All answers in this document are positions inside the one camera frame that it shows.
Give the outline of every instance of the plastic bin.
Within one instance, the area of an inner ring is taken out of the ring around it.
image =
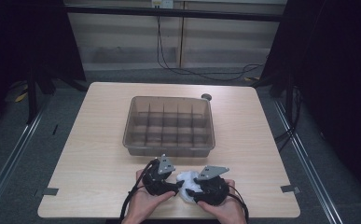
[[[122,143],[133,156],[207,157],[215,147],[210,102],[135,96]]]

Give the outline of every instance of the white cloth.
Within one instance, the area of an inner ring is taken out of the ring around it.
[[[179,190],[180,193],[180,197],[186,202],[186,203],[194,203],[194,198],[193,197],[189,197],[186,189],[192,189],[195,192],[202,192],[201,187],[199,184],[196,184],[194,181],[194,178],[197,178],[199,175],[198,172],[196,171],[186,171],[186,172],[182,172],[180,173],[177,177],[176,180],[177,181],[182,181],[184,180],[184,184],[181,187],[181,189]]]

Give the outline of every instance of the wooden table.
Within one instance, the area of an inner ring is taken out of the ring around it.
[[[134,96],[200,98],[209,93],[215,128],[215,148],[207,158],[170,158],[176,171],[200,172],[209,164],[229,167],[223,178],[234,179],[250,217],[297,217],[299,206],[289,185],[255,89],[173,84],[93,83],[68,137],[49,188],[41,217],[119,217],[135,183],[135,172],[151,157],[134,157],[122,145],[131,99]],[[180,197],[165,202],[151,218],[212,218],[198,205]]]

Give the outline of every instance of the aluminum rail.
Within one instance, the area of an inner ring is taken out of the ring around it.
[[[285,114],[285,108],[281,102],[275,102],[276,109],[279,113],[280,119],[282,120],[283,125],[288,130],[290,128],[290,124],[287,121],[287,116]],[[331,224],[343,224],[342,219],[340,218],[340,213],[337,210],[334,202],[326,190],[322,180],[320,179],[319,174],[317,174],[316,169],[314,169],[313,163],[308,156],[308,153],[305,147],[302,145],[301,140],[297,133],[293,133],[291,137],[291,141],[293,143],[294,149],[296,150],[299,160],[305,170],[306,175],[309,177],[311,185],[316,193],[317,198],[319,199],[320,204],[323,207],[323,210],[326,213],[328,221]]]
[[[35,129],[40,122],[43,112],[47,109],[49,104],[49,98],[46,98],[42,103],[41,109],[36,115],[35,119],[28,125],[26,125],[20,139],[18,140],[17,145],[12,150],[11,155],[9,156],[6,164],[4,165],[3,169],[0,172],[0,197],[2,196],[7,183],[14,172],[15,168],[17,167],[18,162],[21,159],[23,152],[25,151],[28,143],[32,139],[32,136],[35,133]]]

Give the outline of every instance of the wall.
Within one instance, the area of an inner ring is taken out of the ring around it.
[[[285,2],[174,2],[174,8],[282,14]],[[66,0],[68,4],[151,7],[151,2]],[[68,14],[85,70],[154,68],[158,20],[146,16]],[[244,66],[264,63],[277,22],[160,18],[165,61],[171,67]]]

